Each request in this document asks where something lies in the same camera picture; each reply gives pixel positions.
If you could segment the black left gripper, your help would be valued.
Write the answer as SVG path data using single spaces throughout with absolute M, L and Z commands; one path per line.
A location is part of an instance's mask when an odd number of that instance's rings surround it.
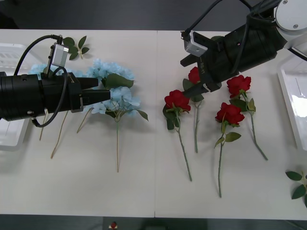
M 48 77 L 45 73 L 41 73 L 43 102 L 49 113 L 55 112 L 59 104 L 63 93 L 64 80 L 63 74 Z M 76 77 L 72 72 L 69 72 L 64 99 L 59 111 L 81 112 L 83 106 L 110 100 L 110 90 L 90 89 L 98 85 L 99 80 L 97 78 Z

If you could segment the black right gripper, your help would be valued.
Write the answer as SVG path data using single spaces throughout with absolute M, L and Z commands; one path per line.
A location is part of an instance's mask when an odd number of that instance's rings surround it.
M 180 61 L 181 66 L 187 67 L 197 64 L 199 68 L 200 83 L 184 86 L 185 97 L 213 92 L 221 88 L 222 82 L 239 73 L 236 63 L 240 54 L 240 42 L 226 37 L 213 37 L 213 47 L 201 56 L 187 55 Z

